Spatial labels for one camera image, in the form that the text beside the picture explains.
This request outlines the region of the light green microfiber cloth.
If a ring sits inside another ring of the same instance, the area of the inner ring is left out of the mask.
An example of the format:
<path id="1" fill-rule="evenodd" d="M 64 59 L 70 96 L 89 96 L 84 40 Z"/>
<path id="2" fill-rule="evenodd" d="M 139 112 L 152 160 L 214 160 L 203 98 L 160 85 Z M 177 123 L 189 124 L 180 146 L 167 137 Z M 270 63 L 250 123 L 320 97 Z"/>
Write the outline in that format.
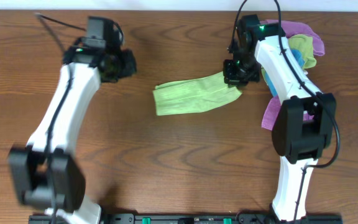
<path id="1" fill-rule="evenodd" d="M 232 103 L 241 95 L 237 87 L 224 83 L 223 72 L 164 83 L 153 91 L 158 116 L 207 112 Z"/>

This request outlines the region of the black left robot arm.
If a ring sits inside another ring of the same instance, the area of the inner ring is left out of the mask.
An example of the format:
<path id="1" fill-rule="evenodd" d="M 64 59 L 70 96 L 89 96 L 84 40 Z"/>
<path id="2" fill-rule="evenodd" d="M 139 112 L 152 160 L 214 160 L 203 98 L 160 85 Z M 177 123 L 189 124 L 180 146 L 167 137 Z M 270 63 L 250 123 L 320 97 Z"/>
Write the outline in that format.
<path id="1" fill-rule="evenodd" d="M 137 71 L 124 33 L 111 19 L 91 16 L 84 36 L 61 47 L 57 89 L 37 129 L 8 154 L 14 191 L 21 205 L 44 212 L 48 223 L 101 223 L 102 208 L 85 194 L 75 162 L 79 131 L 94 94 Z"/>

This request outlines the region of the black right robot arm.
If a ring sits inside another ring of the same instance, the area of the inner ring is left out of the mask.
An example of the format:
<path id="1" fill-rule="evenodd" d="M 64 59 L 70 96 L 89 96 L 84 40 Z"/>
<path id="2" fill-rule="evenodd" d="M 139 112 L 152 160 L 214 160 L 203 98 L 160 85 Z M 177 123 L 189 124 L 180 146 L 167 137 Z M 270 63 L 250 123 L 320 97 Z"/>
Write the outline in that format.
<path id="1" fill-rule="evenodd" d="M 340 215 L 309 215 L 305 200 L 311 173 L 333 161 L 318 160 L 339 137 L 334 118 L 336 100 L 322 93 L 299 66 L 280 22 L 261 24 L 257 15 L 237 17 L 223 63 L 228 85 L 246 85 L 260 80 L 263 68 L 272 82 L 280 109 L 272 129 L 272 143 L 280 157 L 280 173 L 270 214 L 249 214 L 245 221 L 263 223 L 342 223 Z"/>

